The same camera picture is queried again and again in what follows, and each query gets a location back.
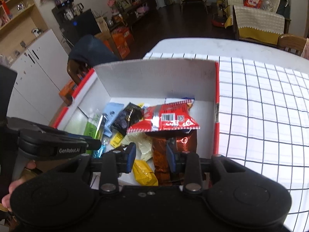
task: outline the grid tablecloth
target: grid tablecloth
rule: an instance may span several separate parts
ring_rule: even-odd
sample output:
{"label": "grid tablecloth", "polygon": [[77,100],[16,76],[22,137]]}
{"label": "grid tablecloth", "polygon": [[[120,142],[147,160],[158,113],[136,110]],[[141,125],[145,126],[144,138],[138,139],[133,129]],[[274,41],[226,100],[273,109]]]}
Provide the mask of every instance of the grid tablecloth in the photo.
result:
{"label": "grid tablecloth", "polygon": [[291,231],[309,230],[309,76],[233,57],[148,53],[144,59],[219,61],[219,153],[279,182],[292,207]]}

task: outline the dark wooden floor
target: dark wooden floor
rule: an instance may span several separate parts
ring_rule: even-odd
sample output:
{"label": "dark wooden floor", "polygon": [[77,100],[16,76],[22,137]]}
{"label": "dark wooden floor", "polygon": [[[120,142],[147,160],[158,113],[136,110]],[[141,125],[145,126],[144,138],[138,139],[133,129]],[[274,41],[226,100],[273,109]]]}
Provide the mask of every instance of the dark wooden floor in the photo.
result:
{"label": "dark wooden floor", "polygon": [[210,37],[234,39],[232,28],[219,28],[211,24],[216,7],[209,7],[209,15],[202,3],[184,4],[183,14],[179,4],[152,11],[133,25],[135,42],[126,59],[140,59],[159,41],[166,38]]}

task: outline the black snack package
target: black snack package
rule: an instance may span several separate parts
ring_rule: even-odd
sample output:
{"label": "black snack package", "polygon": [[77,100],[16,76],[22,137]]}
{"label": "black snack package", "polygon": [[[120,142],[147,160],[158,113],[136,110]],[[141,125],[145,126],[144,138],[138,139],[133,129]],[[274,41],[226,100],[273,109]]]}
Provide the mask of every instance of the black snack package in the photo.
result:
{"label": "black snack package", "polygon": [[127,129],[131,125],[139,122],[142,118],[143,109],[135,104],[129,103],[126,108],[119,113],[112,127],[125,136],[127,134]]}

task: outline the pink flower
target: pink flower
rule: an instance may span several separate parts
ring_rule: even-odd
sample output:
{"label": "pink flower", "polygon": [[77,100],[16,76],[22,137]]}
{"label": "pink flower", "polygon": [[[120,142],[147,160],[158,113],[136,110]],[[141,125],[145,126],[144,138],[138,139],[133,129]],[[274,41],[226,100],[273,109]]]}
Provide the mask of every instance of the pink flower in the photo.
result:
{"label": "pink flower", "polygon": [[109,0],[107,5],[111,8],[112,6],[114,6],[115,3],[116,3],[115,0]]}

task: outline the barcode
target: barcode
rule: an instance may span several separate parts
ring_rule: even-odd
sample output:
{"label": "barcode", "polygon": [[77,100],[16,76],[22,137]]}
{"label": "barcode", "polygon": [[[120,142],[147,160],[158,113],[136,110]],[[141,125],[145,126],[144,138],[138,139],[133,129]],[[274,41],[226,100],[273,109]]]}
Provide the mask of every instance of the barcode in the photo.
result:
{"label": "barcode", "polygon": [[184,122],[184,115],[178,115],[177,120],[180,122]]}
{"label": "barcode", "polygon": [[174,113],[163,113],[161,120],[162,121],[174,121],[175,114]]}

